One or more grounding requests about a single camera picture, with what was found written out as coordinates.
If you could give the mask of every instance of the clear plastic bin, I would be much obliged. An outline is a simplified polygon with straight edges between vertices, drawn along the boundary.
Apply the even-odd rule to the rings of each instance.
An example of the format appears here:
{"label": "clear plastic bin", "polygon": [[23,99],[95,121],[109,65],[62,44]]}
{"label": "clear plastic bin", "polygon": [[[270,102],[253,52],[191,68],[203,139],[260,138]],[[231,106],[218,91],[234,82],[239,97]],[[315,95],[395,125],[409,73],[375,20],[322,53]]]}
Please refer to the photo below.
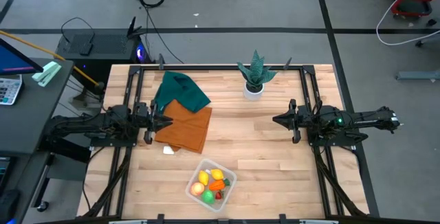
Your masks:
{"label": "clear plastic bin", "polygon": [[[204,203],[201,200],[201,196],[195,196],[195,195],[191,194],[190,188],[194,183],[199,182],[199,171],[206,170],[206,172],[208,172],[211,169],[220,169],[223,172],[223,178],[229,179],[231,185],[226,186],[226,188],[224,190],[222,190],[223,191],[223,198],[222,199],[219,199],[219,200],[216,199],[215,202],[210,205],[210,204]],[[208,185],[205,186],[205,189],[207,189],[209,187],[209,185],[214,181],[215,180],[210,175]],[[226,202],[228,201],[228,198],[229,198],[231,191],[234,188],[236,182],[237,182],[237,176],[231,170],[213,162],[210,159],[202,159],[201,162],[199,163],[199,165],[197,166],[197,168],[195,169],[194,174],[191,177],[191,180],[188,182],[188,185],[186,186],[185,192],[188,195],[188,197],[190,197],[191,199],[194,199],[194,201],[202,204],[203,206],[205,206],[209,210],[218,213],[218,212],[221,212],[223,210],[223,208],[225,207]]]}

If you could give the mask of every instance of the potted plant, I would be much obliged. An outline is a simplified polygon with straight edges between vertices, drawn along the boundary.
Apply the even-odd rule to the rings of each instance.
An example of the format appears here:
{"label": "potted plant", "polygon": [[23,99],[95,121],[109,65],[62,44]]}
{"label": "potted plant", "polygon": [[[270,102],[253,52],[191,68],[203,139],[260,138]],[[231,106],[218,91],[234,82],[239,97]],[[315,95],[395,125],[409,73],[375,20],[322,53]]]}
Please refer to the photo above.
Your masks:
{"label": "potted plant", "polygon": [[256,50],[249,69],[243,63],[237,63],[237,65],[246,79],[244,96],[248,100],[258,100],[263,94],[264,84],[276,75],[276,71],[269,71],[270,67],[263,67],[264,57],[260,57]]}

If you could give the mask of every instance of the red toy strawberry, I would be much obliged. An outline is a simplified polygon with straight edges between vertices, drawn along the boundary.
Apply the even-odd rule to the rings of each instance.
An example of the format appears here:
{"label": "red toy strawberry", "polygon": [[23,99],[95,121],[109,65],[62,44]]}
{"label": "red toy strawberry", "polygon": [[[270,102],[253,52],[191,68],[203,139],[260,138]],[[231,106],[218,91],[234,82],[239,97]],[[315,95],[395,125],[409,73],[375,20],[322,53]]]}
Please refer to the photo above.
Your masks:
{"label": "red toy strawberry", "polygon": [[223,198],[223,192],[221,190],[219,190],[216,194],[215,194],[215,199],[219,200]]}

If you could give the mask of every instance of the office chair wheel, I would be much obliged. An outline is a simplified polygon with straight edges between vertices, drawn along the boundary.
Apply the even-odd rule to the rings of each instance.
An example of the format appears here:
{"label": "office chair wheel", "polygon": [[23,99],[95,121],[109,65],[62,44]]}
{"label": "office chair wheel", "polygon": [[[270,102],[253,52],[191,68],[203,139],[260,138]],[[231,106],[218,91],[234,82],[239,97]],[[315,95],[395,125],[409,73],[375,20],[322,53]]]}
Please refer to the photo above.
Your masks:
{"label": "office chair wheel", "polygon": [[433,25],[437,24],[437,21],[434,19],[430,19],[427,23],[426,26],[427,27],[432,27]]}
{"label": "office chair wheel", "polygon": [[49,203],[47,201],[41,201],[40,205],[37,207],[36,211],[44,212],[49,207]]}
{"label": "office chair wheel", "polygon": [[415,47],[421,47],[423,45],[423,43],[421,41],[417,41],[417,43],[415,43]]}

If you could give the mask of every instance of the concrete floor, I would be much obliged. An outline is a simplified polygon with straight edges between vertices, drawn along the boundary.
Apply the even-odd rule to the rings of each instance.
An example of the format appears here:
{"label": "concrete floor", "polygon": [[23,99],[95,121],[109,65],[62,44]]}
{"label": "concrete floor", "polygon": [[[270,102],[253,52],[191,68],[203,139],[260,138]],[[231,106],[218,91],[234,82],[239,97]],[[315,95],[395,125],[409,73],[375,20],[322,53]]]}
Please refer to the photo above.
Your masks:
{"label": "concrete floor", "polygon": [[[0,0],[0,9],[6,1]],[[333,28],[370,31],[391,4],[390,0],[325,1]],[[433,15],[440,13],[438,1],[432,3],[432,8]],[[40,34],[19,36],[55,50],[61,36],[58,29],[74,16],[84,18],[94,28],[126,28],[133,16],[142,25],[146,18],[135,0],[14,0],[0,22],[0,29],[36,29],[34,32]],[[199,28],[317,28],[316,33],[182,33],[177,29],[175,33],[162,34],[166,44],[185,63],[235,63],[249,60],[254,49],[268,63],[285,63],[290,57],[292,63],[333,63],[318,0],[165,0],[162,6],[151,10],[151,16],[159,28],[195,28],[196,25]],[[396,21],[388,15],[381,27],[421,28],[428,19]],[[67,26],[85,27],[81,22]],[[417,36],[382,37],[395,42]],[[355,110],[369,111],[386,105],[405,123],[394,135],[373,129],[366,131],[370,138],[364,142],[364,148],[380,216],[440,220],[437,211],[440,132],[435,122],[440,115],[436,108],[439,83],[394,79],[399,70],[440,68],[437,43],[423,48],[414,47],[414,43],[387,47],[374,34],[336,34],[335,38]],[[166,62],[176,62],[156,34],[149,34],[148,41],[153,58],[162,53]],[[27,56],[48,57],[10,42]],[[74,94],[66,89],[61,101],[71,107],[66,99]],[[73,115],[61,106],[56,113]],[[30,210],[25,223],[75,217],[80,194],[80,182],[52,181],[45,195],[45,200],[52,203],[51,209],[45,213]]]}

